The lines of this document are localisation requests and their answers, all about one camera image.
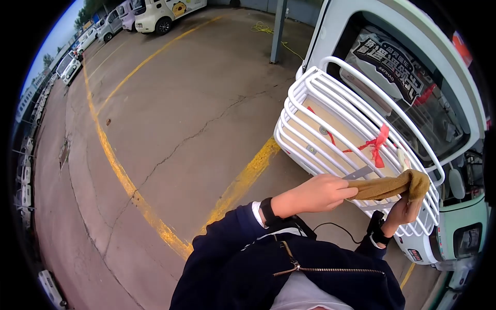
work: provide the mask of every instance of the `parking lot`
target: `parking lot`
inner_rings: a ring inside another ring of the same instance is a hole
[[[71,307],[168,308],[208,223],[310,178],[271,137],[301,65],[286,49],[269,63],[272,36],[251,26],[273,19],[209,8],[162,37],[121,31],[92,43],[70,87],[55,82],[37,141],[35,221]],[[283,39],[304,56],[312,33],[288,19]],[[302,218],[311,228],[335,222],[356,240],[369,222],[347,202]],[[337,227],[316,232],[357,246]],[[406,308],[420,309],[439,272],[388,248]]]

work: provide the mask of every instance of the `sky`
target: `sky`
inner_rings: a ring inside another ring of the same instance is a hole
[[[31,80],[38,76],[43,71],[43,55],[48,53],[55,57],[57,55],[57,47],[64,46],[71,36],[76,33],[74,29],[74,21],[77,18],[77,13],[84,6],[84,0],[76,0],[67,9],[67,11],[59,19],[55,27],[51,30],[48,37],[45,39],[40,51],[36,55],[34,62],[29,70],[29,73],[24,81],[22,92],[31,85]]]

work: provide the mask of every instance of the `yellow cable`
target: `yellow cable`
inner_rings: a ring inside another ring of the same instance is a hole
[[[261,21],[258,21],[256,22],[255,25],[253,25],[251,27],[251,31],[253,32],[258,32],[258,31],[262,31],[262,32],[266,32],[266,33],[269,33],[269,34],[274,34],[274,29],[271,29],[269,26],[267,25],[264,25]],[[295,54],[296,56],[300,57],[301,60],[305,60],[303,59],[303,57],[301,57],[298,53],[296,53],[295,51],[293,51],[292,49],[290,49],[286,44],[288,44],[288,42],[282,42],[282,45],[287,48],[291,53]]]

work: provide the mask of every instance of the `tree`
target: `tree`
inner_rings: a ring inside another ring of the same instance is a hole
[[[50,66],[52,61],[54,61],[54,58],[52,57],[52,55],[50,55],[48,53],[43,55],[43,64],[45,65],[45,68]]]
[[[110,7],[116,7],[121,2],[122,0],[84,0],[84,7],[79,10],[77,18],[74,21],[74,29],[79,30],[104,4]]]

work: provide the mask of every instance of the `hand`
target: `hand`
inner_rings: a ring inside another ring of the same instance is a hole
[[[281,218],[302,212],[331,211],[346,198],[355,196],[358,188],[348,187],[348,181],[330,174],[317,175],[271,201],[274,215]]]
[[[386,221],[381,229],[386,237],[392,237],[398,226],[412,223],[417,219],[423,199],[413,200],[408,203],[408,198],[402,197],[389,211]]]

